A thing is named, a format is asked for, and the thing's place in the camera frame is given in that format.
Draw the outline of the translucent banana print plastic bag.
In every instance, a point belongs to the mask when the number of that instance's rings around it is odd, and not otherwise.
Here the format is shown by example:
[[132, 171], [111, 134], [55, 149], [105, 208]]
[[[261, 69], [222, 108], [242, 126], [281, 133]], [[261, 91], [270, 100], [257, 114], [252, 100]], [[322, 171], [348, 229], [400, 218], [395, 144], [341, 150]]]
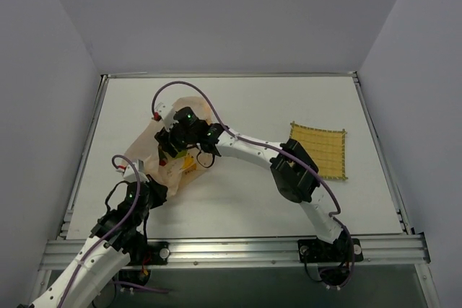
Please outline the translucent banana print plastic bag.
[[[183, 107], [191, 107], [200, 119], [212, 122], [212, 110], [203, 97], [181, 97], [172, 106], [176, 111]], [[213, 156], [200, 152], [197, 148], [187, 149], [187, 155], [178, 159], [173, 159], [166, 153], [168, 163], [164, 167], [159, 166], [158, 142], [154, 139], [154, 135], [159, 131], [154, 129], [152, 119], [153, 117], [124, 156], [132, 162], [137, 159], [143, 161], [144, 173], [166, 186], [167, 196], [173, 197], [207, 171], [207, 167], [212, 164]]]

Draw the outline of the green fake pear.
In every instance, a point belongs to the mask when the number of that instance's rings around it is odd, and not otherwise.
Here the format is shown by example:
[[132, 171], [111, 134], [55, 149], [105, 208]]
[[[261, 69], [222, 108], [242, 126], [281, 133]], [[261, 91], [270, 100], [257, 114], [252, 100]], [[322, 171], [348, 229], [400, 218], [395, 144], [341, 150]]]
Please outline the green fake pear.
[[180, 151], [178, 152], [177, 154], [175, 154], [173, 156], [173, 159], [178, 159], [178, 158], [181, 158], [181, 157], [184, 157], [185, 155], [187, 155], [188, 151], [185, 150], [185, 151]]

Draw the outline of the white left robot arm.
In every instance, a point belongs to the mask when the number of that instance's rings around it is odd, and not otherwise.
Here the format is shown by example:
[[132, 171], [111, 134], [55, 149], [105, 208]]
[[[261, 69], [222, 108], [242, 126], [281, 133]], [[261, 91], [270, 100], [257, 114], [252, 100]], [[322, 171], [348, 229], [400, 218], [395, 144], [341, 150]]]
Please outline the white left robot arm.
[[141, 269], [128, 274], [127, 265], [166, 264], [159, 258], [165, 243], [149, 245], [147, 233], [138, 226], [146, 226], [149, 212], [167, 201], [167, 187], [150, 177], [138, 185], [126, 185], [124, 199], [116, 208], [109, 206], [114, 190], [105, 199], [106, 213], [97, 220], [81, 250], [56, 281], [28, 307], [87, 307], [113, 277], [121, 276], [124, 288], [143, 289], [150, 272]]

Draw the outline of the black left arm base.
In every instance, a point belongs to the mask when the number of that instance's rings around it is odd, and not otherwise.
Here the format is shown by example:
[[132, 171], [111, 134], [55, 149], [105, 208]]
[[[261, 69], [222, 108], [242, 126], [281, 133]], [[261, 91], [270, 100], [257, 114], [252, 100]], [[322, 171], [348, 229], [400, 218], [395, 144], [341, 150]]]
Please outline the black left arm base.
[[151, 267], [167, 265], [169, 256], [168, 242], [154, 242], [142, 245], [131, 257], [128, 269], [118, 272], [119, 285], [133, 289], [137, 289], [139, 286], [145, 287], [152, 274]]

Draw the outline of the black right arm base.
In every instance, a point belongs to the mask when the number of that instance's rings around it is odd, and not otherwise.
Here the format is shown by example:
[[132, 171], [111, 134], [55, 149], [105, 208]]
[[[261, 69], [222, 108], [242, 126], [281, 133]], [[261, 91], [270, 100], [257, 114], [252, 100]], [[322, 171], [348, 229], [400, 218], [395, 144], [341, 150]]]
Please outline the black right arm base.
[[305, 274], [327, 289], [345, 287], [352, 278], [355, 265], [364, 260], [362, 246], [356, 238], [338, 239], [333, 244], [319, 239], [299, 239], [297, 246]]

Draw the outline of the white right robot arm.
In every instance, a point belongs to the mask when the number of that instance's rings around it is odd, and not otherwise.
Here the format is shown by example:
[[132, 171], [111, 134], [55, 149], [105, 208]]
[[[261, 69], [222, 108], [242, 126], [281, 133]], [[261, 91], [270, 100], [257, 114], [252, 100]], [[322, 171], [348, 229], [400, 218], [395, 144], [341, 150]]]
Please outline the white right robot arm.
[[298, 141], [291, 138], [284, 143], [263, 142], [245, 137], [222, 121], [210, 123], [201, 119], [191, 107], [170, 112], [160, 107], [154, 111], [153, 119], [163, 122], [154, 138], [171, 157], [197, 148], [213, 157], [233, 157], [269, 170], [279, 193], [305, 212], [321, 241], [323, 255], [335, 260], [346, 252], [350, 235], [336, 219], [341, 213], [340, 205], [332, 198], [336, 210], [327, 213], [320, 206], [323, 199], [313, 197], [315, 190], [326, 183]]

